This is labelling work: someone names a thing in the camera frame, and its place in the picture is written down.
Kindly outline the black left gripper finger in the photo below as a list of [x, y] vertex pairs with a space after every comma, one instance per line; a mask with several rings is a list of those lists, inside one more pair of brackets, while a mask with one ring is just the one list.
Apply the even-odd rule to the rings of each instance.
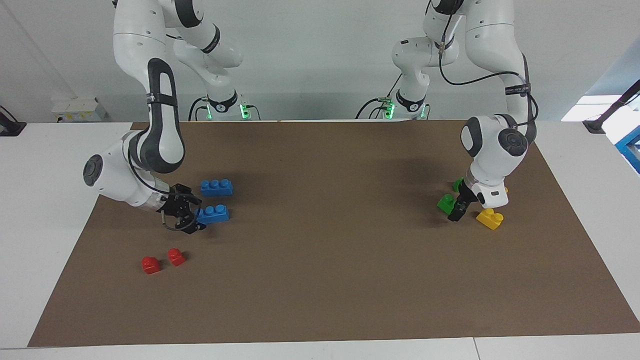
[[455, 201], [451, 213], [447, 216], [447, 219], [451, 222], [457, 223], [466, 214], [468, 207], [468, 202]]

